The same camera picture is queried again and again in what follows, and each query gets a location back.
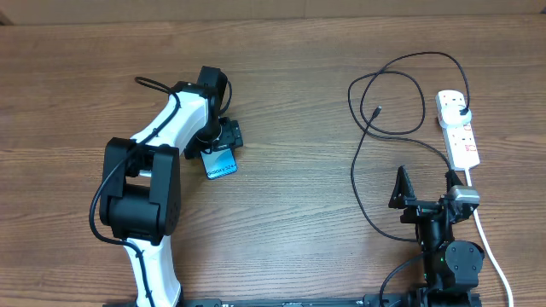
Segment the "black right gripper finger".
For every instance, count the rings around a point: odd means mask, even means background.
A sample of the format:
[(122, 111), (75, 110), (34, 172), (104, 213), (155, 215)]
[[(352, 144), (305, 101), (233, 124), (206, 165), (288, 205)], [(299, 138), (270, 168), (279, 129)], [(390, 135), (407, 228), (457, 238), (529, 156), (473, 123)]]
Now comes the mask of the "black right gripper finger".
[(398, 167), (396, 182), (392, 191), (388, 207), (405, 209), (416, 202), (415, 191), (404, 165)]
[(454, 170), (448, 170), (445, 173), (446, 191), (449, 192), (455, 186), (462, 186), (463, 183)]

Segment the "blue Samsung Galaxy smartphone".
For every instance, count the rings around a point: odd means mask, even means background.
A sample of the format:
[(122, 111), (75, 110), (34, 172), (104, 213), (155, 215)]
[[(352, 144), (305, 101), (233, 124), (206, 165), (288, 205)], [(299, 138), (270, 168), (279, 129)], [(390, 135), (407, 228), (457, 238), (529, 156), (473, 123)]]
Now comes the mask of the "blue Samsung Galaxy smartphone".
[(237, 172), (235, 156), (231, 149), (217, 152), (201, 153), (206, 176), (210, 180), (218, 179)]

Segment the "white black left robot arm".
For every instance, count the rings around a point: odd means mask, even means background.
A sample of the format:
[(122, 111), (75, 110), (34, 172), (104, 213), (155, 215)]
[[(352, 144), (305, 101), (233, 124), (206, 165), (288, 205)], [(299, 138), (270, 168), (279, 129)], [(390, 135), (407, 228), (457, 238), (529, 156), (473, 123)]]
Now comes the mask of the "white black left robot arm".
[(181, 306), (171, 249), (182, 206), (180, 160), (200, 159), (209, 179), (235, 173), (241, 129), (225, 116), (232, 85), (219, 68), (203, 66), (194, 83), (135, 80), (165, 93), (167, 103), (143, 130), (107, 143), (89, 225), (98, 240), (127, 252), (137, 288), (131, 305)]

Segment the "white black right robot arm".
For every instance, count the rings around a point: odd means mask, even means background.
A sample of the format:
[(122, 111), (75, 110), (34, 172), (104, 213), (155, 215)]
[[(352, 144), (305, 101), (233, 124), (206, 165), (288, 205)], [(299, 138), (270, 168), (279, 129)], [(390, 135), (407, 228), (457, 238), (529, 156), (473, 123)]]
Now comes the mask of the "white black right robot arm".
[(479, 206), (480, 196), (462, 184), (454, 171), (445, 174), (447, 192), (436, 201), (418, 200), (404, 166), (397, 178), (388, 206), (400, 209), (401, 223), (416, 227), (421, 247), (425, 283), (411, 288), (407, 306), (476, 306), (479, 297), (471, 290), (479, 284), (485, 252), (471, 241), (456, 240), (452, 226), (466, 221)]

